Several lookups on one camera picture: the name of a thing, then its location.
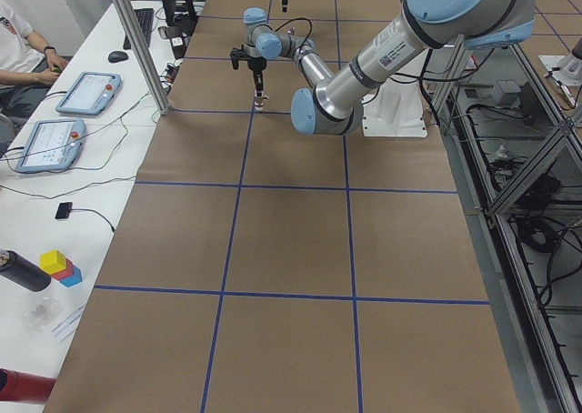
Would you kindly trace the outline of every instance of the tablet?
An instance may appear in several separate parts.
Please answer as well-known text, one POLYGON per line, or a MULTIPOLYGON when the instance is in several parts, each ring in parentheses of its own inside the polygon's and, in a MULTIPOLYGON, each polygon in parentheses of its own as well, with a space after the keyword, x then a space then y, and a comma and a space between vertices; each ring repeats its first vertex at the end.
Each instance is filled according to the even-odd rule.
POLYGON ((56 106, 66 115, 97 116, 109 105, 121 86, 121 76, 83 72, 56 106))
POLYGON ((79 155, 84 138, 83 119, 39 120, 15 170, 25 174, 67 170, 79 155))

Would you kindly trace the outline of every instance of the person's arm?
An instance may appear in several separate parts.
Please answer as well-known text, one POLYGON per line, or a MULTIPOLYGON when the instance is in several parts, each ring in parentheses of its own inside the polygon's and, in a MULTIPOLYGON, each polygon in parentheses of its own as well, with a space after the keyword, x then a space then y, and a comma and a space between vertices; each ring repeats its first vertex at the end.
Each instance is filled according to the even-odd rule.
POLYGON ((58 67, 60 70, 65 69, 66 65, 69 64, 62 56, 60 56, 56 49, 46 49, 47 46, 50 46, 46 39, 42 37, 38 32, 33 31, 30 35, 26 38, 30 46, 36 49, 38 52, 44 52, 46 55, 46 62, 48 63, 48 68, 53 70, 55 67, 58 67))
POLYGON ((43 72, 18 73, 0 69, 0 84, 3 86, 31 86, 33 84, 52 85, 58 78, 57 72, 46 69, 43 72))

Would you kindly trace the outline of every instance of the stacked cubes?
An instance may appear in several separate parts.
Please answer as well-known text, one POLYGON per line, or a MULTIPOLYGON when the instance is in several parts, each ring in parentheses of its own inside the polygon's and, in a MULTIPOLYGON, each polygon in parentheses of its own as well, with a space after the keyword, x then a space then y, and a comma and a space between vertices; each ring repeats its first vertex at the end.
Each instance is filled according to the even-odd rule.
POLYGON ((40 268, 65 287, 83 281, 81 270, 56 249, 40 256, 40 268))

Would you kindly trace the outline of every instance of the yellow cube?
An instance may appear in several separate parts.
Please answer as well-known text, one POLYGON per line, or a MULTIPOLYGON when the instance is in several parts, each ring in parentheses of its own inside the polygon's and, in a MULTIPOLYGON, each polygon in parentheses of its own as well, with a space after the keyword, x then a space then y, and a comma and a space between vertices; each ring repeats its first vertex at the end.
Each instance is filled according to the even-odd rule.
POLYGON ((53 275, 66 269, 66 257, 56 249, 40 256, 40 268, 48 275, 53 275))

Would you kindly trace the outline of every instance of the red cylinder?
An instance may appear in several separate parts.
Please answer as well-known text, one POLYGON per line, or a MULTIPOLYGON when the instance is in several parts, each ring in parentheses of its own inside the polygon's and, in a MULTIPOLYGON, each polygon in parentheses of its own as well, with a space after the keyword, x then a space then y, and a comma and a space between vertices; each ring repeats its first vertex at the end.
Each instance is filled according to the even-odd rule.
POLYGON ((54 385, 54 378, 0 369, 0 401, 45 404, 54 385))

